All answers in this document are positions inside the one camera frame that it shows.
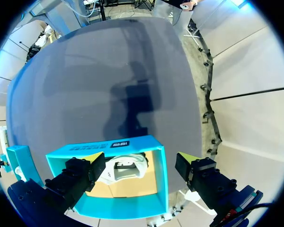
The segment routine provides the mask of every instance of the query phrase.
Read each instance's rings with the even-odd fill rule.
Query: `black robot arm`
[[[92,163],[72,158],[62,173],[46,179],[44,189],[32,179],[22,180],[8,188],[8,194],[18,213],[28,226],[84,226],[64,215],[72,209],[85,191],[90,192],[105,169],[104,153]]]
[[[216,211],[210,227],[247,226],[249,221],[245,217],[252,210],[247,209],[258,204],[263,193],[255,192],[249,185],[239,192],[237,181],[221,174],[215,161],[208,157],[190,161],[189,157],[193,156],[178,153],[175,167],[190,191],[197,191],[208,208]]]

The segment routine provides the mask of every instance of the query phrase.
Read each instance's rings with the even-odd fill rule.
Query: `cardboard box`
[[[97,182],[92,193],[98,193],[98,196],[102,193],[101,196],[105,197],[88,196],[84,193],[74,207],[79,214],[104,219],[135,219],[161,215],[168,211],[168,180],[164,146],[151,135],[69,144],[47,154],[46,158],[53,175],[57,176],[70,158],[85,158],[101,151],[106,157],[148,152],[148,156],[152,154],[149,157],[150,159],[152,157],[154,171],[150,166],[149,174],[145,176],[145,179],[141,178],[141,181],[126,179],[109,187]]]
[[[111,185],[98,181],[95,183],[93,190],[86,192],[86,194],[100,198],[122,198],[156,194],[157,184],[152,151],[146,151],[145,156],[148,159],[148,167],[143,178],[124,179]]]

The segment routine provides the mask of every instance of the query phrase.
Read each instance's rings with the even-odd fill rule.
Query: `label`
[[[119,148],[119,147],[126,147],[129,146],[129,141],[122,141],[118,143],[113,143],[110,148]]]

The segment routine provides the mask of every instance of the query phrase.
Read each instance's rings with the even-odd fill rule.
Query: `person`
[[[202,0],[156,0],[153,16],[168,19],[172,12],[172,25],[178,37],[182,39],[193,14],[193,9],[201,1]],[[188,6],[188,8],[182,9],[180,5]]]

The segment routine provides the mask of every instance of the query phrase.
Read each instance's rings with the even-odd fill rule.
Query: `white wall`
[[[221,2],[222,0],[204,0],[198,4],[192,15],[197,27]],[[265,20],[250,5],[239,9],[230,0],[226,0],[200,28],[200,32],[214,57],[266,26]]]
[[[0,51],[0,120],[6,119],[5,105],[9,82],[26,63],[28,48],[19,42],[30,47],[43,31],[42,26],[44,22],[33,21],[21,28],[15,28]]]
[[[211,99],[284,87],[284,50],[269,27],[213,59]]]
[[[272,202],[284,181],[284,90],[211,102],[223,140],[215,161],[238,189],[250,185]],[[262,210],[253,211],[256,222]]]
[[[199,26],[222,0],[205,0],[192,19]],[[213,56],[211,100],[284,88],[284,49],[252,7],[230,0],[200,30]],[[212,101],[222,144],[217,166],[238,189],[246,185],[272,202],[284,183],[284,90]],[[251,212],[251,224],[265,209]]]

